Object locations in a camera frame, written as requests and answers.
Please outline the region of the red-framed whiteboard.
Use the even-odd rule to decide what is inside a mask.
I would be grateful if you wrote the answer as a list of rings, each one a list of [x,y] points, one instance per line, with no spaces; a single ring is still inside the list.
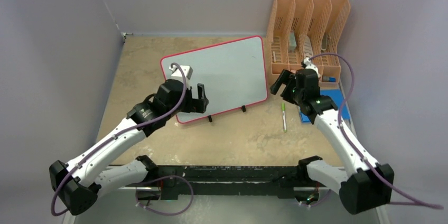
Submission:
[[[190,66],[189,84],[196,98],[197,84],[204,85],[209,99],[206,112],[178,113],[179,123],[186,124],[208,116],[240,109],[268,98],[264,44],[261,36],[250,36],[163,57],[164,78],[171,76],[172,63]]]

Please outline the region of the green capped marker pen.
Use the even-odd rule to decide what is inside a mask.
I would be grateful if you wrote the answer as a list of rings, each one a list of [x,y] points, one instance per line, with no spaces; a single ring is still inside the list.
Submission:
[[[285,103],[282,103],[282,121],[283,121],[283,131],[287,132],[287,122],[286,122],[286,105]]]

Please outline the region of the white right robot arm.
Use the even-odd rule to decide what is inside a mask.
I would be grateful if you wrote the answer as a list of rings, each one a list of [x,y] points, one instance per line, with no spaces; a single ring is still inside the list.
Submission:
[[[339,196],[350,214],[389,204],[393,169],[388,164],[380,164],[345,129],[345,121],[339,118],[339,107],[331,97],[321,94],[317,72],[300,69],[292,73],[284,69],[270,86],[271,94],[277,94],[281,85],[285,86],[280,95],[282,99],[300,108],[330,142],[344,167],[340,170],[318,156],[302,159],[296,172],[300,184],[310,185],[315,181],[325,185]]]

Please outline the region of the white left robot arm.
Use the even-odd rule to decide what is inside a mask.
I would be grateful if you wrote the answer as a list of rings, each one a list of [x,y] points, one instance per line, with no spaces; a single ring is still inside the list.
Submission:
[[[55,161],[49,167],[54,195],[50,204],[53,216],[70,212],[84,213],[110,191],[129,184],[152,186],[166,179],[177,179],[175,174],[159,174],[159,167],[146,155],[130,163],[109,169],[109,164],[148,138],[177,113],[200,113],[207,110],[209,100],[205,86],[197,85],[198,97],[185,79],[167,79],[157,92],[137,103],[103,139],[78,157],[68,162]]]

